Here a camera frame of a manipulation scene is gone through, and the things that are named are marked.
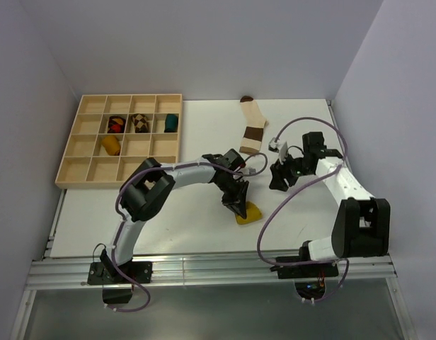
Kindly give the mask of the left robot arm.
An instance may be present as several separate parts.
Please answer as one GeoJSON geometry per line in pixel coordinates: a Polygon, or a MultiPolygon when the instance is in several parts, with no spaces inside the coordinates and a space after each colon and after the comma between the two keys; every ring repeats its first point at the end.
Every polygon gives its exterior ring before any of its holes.
{"type": "Polygon", "coordinates": [[[172,191],[198,183],[213,183],[223,193],[222,205],[239,217],[247,218],[246,194],[249,182],[235,177],[245,167],[240,154],[205,154],[191,162],[163,164],[146,159],[121,186],[116,212],[122,218],[114,239],[101,254],[104,275],[121,283],[130,273],[134,246],[144,224],[161,212],[172,191]]]}

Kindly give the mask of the mustard yellow sock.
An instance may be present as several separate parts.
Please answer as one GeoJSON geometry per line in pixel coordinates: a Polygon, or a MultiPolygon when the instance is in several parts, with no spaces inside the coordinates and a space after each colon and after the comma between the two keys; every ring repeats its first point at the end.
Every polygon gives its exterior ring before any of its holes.
{"type": "Polygon", "coordinates": [[[109,156],[119,156],[121,146],[119,140],[114,135],[108,135],[101,140],[101,145],[109,156]]]}

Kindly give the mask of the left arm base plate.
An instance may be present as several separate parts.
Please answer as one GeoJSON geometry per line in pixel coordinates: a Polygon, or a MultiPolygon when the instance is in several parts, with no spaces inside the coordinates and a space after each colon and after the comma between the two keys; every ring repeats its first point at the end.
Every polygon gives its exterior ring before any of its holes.
{"type": "MultiPolygon", "coordinates": [[[[150,283],[152,275],[153,263],[150,261],[130,261],[122,266],[120,270],[133,281],[138,283],[150,283]]],[[[90,265],[87,284],[88,285],[112,285],[112,284],[127,284],[130,281],[116,271],[113,265],[110,265],[110,270],[101,262],[94,262],[90,265]]]]}

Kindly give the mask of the cream brown striped sock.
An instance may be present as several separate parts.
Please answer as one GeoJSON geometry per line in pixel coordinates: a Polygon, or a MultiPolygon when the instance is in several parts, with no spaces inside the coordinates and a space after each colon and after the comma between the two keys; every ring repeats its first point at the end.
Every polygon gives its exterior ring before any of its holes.
{"type": "Polygon", "coordinates": [[[246,129],[239,151],[248,155],[256,154],[262,145],[267,119],[261,113],[257,101],[251,96],[242,96],[240,107],[246,119],[246,129]]]}

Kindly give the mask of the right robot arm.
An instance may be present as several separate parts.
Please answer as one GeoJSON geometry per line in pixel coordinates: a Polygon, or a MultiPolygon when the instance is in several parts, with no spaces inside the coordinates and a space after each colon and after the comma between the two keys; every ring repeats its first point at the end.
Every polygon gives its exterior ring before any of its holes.
{"type": "Polygon", "coordinates": [[[302,136],[302,156],[294,158],[286,142],[272,140],[268,149],[278,153],[270,166],[269,188],[287,191],[302,176],[322,179],[338,204],[338,213],[329,237],[305,241],[299,250],[298,268],[313,276],[322,261],[352,257],[385,256],[389,249],[391,206],[363,188],[346,167],[344,156],[329,149],[321,132],[302,136]]]}

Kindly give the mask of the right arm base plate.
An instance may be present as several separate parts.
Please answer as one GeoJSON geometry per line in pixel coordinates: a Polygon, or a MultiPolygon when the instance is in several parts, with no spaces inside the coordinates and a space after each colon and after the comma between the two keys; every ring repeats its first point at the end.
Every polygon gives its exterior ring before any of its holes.
{"type": "Polygon", "coordinates": [[[276,272],[279,279],[327,278],[337,277],[339,274],[338,268],[331,263],[302,266],[272,266],[270,271],[276,272]]]}

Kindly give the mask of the yellow bear sock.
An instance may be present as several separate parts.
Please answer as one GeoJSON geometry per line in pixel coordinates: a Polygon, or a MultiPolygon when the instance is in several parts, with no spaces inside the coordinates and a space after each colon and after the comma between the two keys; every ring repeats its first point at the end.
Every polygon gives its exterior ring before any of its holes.
{"type": "Polygon", "coordinates": [[[248,201],[246,203],[246,218],[243,218],[239,215],[235,215],[235,218],[238,225],[247,225],[261,220],[263,218],[263,214],[254,203],[248,201]]]}

